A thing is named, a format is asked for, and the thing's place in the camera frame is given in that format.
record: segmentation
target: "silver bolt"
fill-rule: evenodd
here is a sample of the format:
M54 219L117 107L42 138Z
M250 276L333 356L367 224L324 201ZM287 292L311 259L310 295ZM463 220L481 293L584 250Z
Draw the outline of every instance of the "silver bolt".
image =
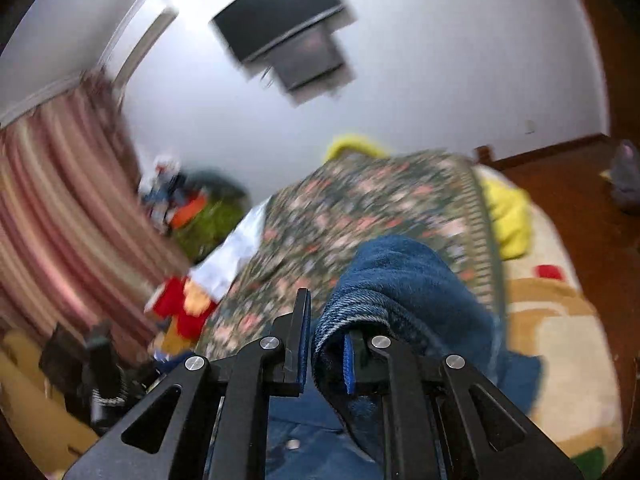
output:
M285 446L289 450L299 449L300 448L300 441L298 439L296 439L296 438L292 438L291 440L287 440L286 441Z
M184 362L185 368L187 370L200 370L204 366L204 359L199 355L192 355Z
M459 355L452 354L445 359L445 362L449 368L455 368L459 370L465 365L465 360Z
M260 346L265 350L273 350L274 348L277 348L279 344L280 340L272 335L268 335L267 337L260 339Z
M376 348L389 348L391 346L391 339L386 335L377 335L371 339L371 344Z

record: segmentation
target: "wall-mounted tv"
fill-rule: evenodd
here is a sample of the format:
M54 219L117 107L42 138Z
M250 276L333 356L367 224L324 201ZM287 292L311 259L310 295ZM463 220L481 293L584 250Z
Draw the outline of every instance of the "wall-mounted tv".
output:
M236 0L211 21L243 63L343 8L340 0Z

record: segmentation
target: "white wall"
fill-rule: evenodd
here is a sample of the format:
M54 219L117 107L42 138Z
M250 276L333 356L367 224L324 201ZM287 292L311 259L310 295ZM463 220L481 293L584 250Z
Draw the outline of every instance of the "white wall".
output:
M36 0L0 56L0 117L94 67L135 0Z
M355 80L301 105L250 78L209 27L232 0L164 1L180 15L124 101L141 158L219 168L254 201L316 168L341 132L393 152L492 144L504 157L607 131L578 0L345 0L356 21L334 39Z

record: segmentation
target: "pile of clothes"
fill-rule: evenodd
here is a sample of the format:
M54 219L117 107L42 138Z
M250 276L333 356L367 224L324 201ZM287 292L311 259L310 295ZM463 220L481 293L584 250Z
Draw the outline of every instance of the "pile of clothes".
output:
M215 171L182 171L170 158L156 160L138 191L151 223L193 263L206 258L244 216L241 187Z

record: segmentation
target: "floral blanket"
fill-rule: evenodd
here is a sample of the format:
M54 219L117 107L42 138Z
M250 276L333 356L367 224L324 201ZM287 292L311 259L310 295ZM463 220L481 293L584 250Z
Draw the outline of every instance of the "floral blanket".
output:
M235 354L293 310L299 287L318 317L358 245L402 234L438 251L485 307L505 316L504 283L470 162L445 152L331 160L274 195L262 245L207 321L196 351Z

